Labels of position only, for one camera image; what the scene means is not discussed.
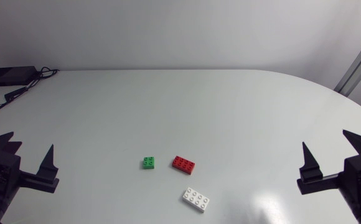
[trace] white table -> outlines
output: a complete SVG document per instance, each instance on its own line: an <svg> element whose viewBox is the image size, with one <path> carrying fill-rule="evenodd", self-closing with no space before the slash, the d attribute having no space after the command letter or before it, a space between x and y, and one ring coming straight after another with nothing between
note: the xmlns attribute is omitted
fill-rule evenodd
<svg viewBox="0 0 361 224"><path fill-rule="evenodd" d="M358 104L280 73L60 72L0 111L0 134L23 142L21 169L37 172L53 143L60 179L54 194L20 189L2 222L356 223L338 190L296 184L302 141L324 175L357 154L342 129L361 134ZM192 175L171 167L176 155ZM211 199L205 213L182 201L187 187Z"/></svg>

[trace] green lego brick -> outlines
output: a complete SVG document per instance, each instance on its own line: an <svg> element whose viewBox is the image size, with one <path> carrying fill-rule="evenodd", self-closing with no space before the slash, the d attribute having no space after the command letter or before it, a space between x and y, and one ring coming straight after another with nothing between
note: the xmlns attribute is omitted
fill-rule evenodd
<svg viewBox="0 0 361 224"><path fill-rule="evenodd" d="M143 159L143 169L154 169L154 157L145 157Z"/></svg>

